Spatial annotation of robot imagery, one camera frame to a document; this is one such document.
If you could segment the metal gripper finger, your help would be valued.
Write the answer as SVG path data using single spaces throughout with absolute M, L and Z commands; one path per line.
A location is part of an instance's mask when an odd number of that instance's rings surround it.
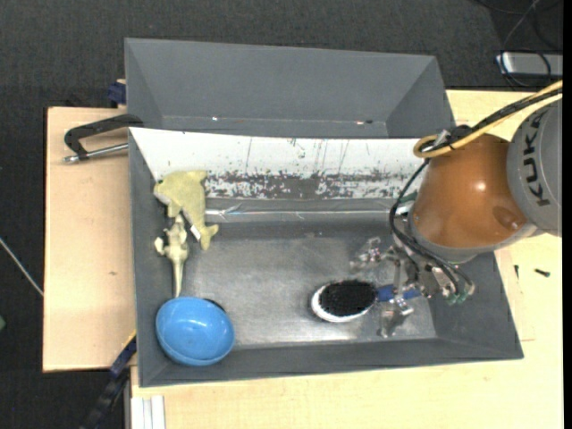
M 384 247 L 380 237 L 373 237 L 352 256 L 349 260 L 349 269 L 351 272 L 361 272 L 393 258 L 392 246 Z
M 382 303 L 380 334 L 383 338 L 390 338 L 401 326 L 407 317 L 414 312 L 404 298 L 390 299 Z

